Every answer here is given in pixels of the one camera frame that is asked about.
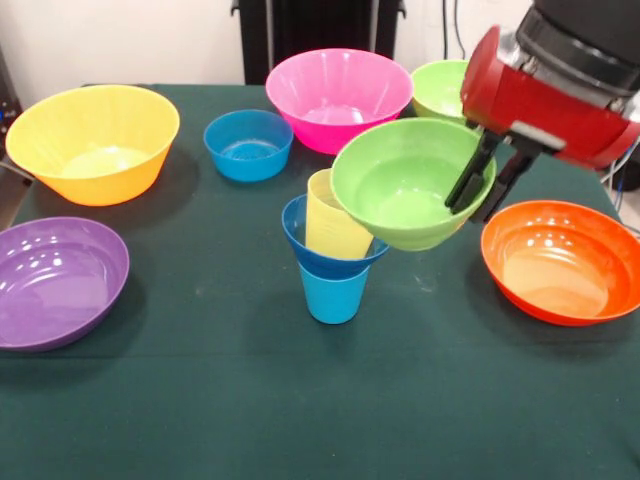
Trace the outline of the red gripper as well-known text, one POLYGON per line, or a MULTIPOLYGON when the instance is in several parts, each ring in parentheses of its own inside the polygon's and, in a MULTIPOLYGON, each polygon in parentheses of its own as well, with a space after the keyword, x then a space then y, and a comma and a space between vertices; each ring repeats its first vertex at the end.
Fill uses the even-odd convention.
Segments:
MULTIPOLYGON (((522 63, 515 33, 491 27, 467 65, 460 92, 464 116, 496 134, 527 137, 556 157, 591 169, 608 166, 638 139, 638 110, 627 118, 556 88, 548 79, 557 76, 548 69, 541 77, 522 71, 522 63)), ((484 185, 484 170, 500 143, 490 131, 483 131, 445 201, 452 214, 466 209, 484 185)), ((487 223, 536 158, 517 151, 470 220, 487 223)))

